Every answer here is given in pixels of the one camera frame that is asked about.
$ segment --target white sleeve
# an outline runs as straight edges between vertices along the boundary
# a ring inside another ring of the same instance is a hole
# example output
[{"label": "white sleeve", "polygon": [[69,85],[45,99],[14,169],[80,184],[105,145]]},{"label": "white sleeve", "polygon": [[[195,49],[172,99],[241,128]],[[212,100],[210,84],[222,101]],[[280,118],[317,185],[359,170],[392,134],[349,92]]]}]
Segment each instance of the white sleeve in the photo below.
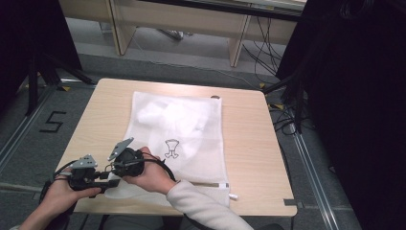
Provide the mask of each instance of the white sleeve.
[{"label": "white sleeve", "polygon": [[186,214],[204,226],[221,230],[253,229],[244,219],[207,195],[201,194],[188,182],[182,180],[167,194],[173,208]]}]

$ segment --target human arm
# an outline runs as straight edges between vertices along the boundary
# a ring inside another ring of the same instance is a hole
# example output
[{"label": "human arm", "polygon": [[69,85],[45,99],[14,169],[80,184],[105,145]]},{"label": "human arm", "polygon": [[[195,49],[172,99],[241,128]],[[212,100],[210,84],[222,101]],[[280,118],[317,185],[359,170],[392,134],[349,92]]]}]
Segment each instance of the human arm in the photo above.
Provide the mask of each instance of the human arm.
[{"label": "human arm", "polygon": [[45,229],[48,224],[59,214],[68,210],[80,198],[95,196],[100,188],[91,188],[83,191],[73,191],[63,175],[56,178],[47,194],[38,207],[26,218],[18,228],[25,229]]},{"label": "human arm", "polygon": [[[148,148],[142,148],[144,158],[153,159]],[[167,201],[181,213],[212,229],[253,229],[228,207],[201,194],[190,182],[172,181],[157,164],[146,162],[144,172],[137,176],[124,176],[127,183],[135,184],[149,192],[167,196]]]}]

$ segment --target wooden table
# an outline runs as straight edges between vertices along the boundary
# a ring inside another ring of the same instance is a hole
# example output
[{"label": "wooden table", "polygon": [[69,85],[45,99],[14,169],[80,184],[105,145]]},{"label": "wooden table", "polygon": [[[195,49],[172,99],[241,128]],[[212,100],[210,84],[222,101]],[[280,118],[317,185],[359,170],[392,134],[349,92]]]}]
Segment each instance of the wooden table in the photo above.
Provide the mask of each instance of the wooden table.
[{"label": "wooden table", "polygon": [[[224,154],[231,193],[230,207],[241,216],[292,217],[293,199],[277,137],[263,94],[259,91],[103,79],[93,93],[59,166],[91,153],[102,171],[107,156],[124,139],[134,91],[168,96],[222,98]],[[78,202],[76,212],[96,214],[179,215],[171,207],[104,195]]]}]

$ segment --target black logo on bag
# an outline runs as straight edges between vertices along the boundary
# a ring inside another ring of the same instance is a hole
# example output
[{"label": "black logo on bag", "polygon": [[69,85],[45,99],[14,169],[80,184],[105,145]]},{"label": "black logo on bag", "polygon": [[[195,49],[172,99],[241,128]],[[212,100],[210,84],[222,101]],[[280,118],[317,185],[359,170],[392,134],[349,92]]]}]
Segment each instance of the black logo on bag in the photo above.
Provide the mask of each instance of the black logo on bag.
[{"label": "black logo on bag", "polygon": [[179,141],[175,139],[170,139],[165,141],[165,143],[167,144],[169,151],[168,153],[165,153],[165,156],[167,158],[173,157],[173,159],[176,159],[176,157],[179,156],[179,154],[175,152],[177,145],[179,145]]}]

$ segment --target human hand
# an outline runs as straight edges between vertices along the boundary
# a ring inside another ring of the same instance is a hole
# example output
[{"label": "human hand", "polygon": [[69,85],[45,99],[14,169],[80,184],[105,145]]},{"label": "human hand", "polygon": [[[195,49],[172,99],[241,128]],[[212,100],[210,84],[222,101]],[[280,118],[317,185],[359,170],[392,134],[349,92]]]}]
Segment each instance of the human hand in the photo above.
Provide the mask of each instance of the human hand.
[{"label": "human hand", "polygon": [[63,180],[65,175],[59,175],[48,189],[47,194],[38,208],[47,209],[52,215],[59,215],[68,210],[79,199],[89,196],[95,196],[102,191],[101,188],[90,188],[82,191],[74,191],[69,186],[68,181]]},{"label": "human hand", "polygon": [[[140,148],[145,159],[158,159],[158,156],[152,156],[148,147]],[[153,162],[145,163],[144,171],[139,176],[123,176],[123,180],[129,184],[135,184],[148,192],[156,192],[166,195],[176,184],[171,180],[167,172],[158,164]]]},{"label": "human hand", "polygon": [[47,194],[41,204],[27,217],[27,219],[18,228],[25,229],[45,229],[52,219],[68,210],[80,198],[95,196],[102,191],[101,188],[91,188],[83,191],[73,191],[65,178],[65,175],[59,175],[54,183],[48,189]]}]

